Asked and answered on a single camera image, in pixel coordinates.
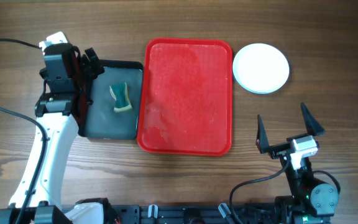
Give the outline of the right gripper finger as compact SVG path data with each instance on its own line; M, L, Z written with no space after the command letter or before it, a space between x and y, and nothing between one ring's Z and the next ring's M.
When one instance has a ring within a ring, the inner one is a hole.
M301 103L301 112L306 126L306 131L309 135L320 136L325 133L325 129L312 116L309 109L304 103Z
M260 153L267 153L269 149L269 141L262 122L262 117L259 114L257 115L257 124L258 128L255 145Z

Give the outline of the green and yellow sponge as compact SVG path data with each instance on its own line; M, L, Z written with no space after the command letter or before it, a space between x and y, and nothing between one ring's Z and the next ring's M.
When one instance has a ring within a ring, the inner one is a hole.
M126 82L111 85L109 91L115 101L114 112L118 113L132 109Z

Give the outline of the white round plate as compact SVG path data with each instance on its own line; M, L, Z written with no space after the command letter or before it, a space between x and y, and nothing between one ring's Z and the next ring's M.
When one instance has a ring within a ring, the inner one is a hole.
M236 53L232 71L245 90L269 94L279 90L290 76L290 65L277 48L262 43L249 44Z

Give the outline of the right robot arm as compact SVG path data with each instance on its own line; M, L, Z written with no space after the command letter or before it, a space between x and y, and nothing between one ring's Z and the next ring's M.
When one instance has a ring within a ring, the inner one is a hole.
M319 150L315 137L325 130L304 103L301 112L306 133L276 145L269 144L262 117L257 117L255 144L260 153L280 161L291 192L289 196L275 198L273 220L276 223L329 223L339 202L341 187L331 174L312 169L310 157Z

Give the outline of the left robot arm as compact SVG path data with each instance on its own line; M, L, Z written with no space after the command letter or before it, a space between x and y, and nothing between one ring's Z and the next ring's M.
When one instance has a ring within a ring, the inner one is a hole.
M40 43L45 68L44 90L35 106L36 132L21 182L8 207L0 209L0 223L107 223L106 198L79 201L69 212L61 206L62 182L68 154L85 126L93 80L104 72L92 48L82 54L68 43Z

